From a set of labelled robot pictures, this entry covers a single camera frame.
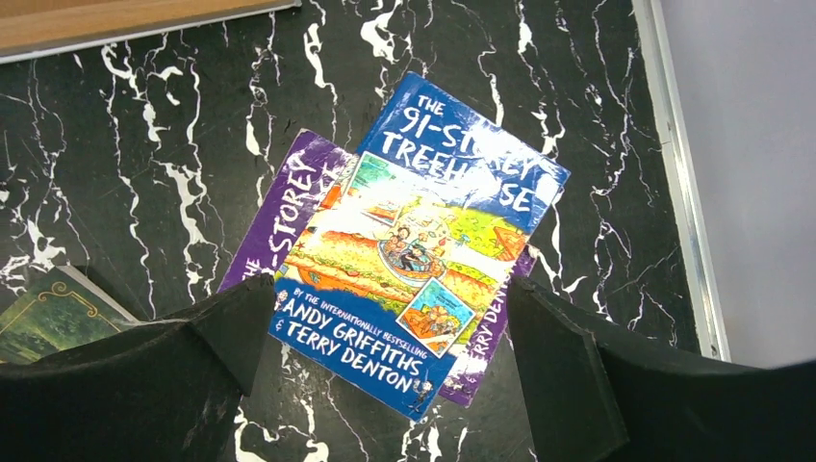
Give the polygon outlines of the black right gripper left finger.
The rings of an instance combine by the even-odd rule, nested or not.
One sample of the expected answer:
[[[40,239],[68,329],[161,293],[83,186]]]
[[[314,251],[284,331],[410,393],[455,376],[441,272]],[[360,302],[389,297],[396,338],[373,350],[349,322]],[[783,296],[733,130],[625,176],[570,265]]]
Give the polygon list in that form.
[[[216,461],[274,311],[260,274],[157,321],[1,369],[5,461]]]

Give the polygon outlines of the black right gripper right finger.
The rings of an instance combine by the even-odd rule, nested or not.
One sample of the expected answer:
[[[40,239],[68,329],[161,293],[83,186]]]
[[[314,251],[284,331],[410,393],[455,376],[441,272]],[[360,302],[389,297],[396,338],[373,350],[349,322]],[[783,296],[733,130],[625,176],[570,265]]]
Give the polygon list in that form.
[[[760,369],[650,340],[513,278],[508,328],[543,461],[811,461],[815,365]]]

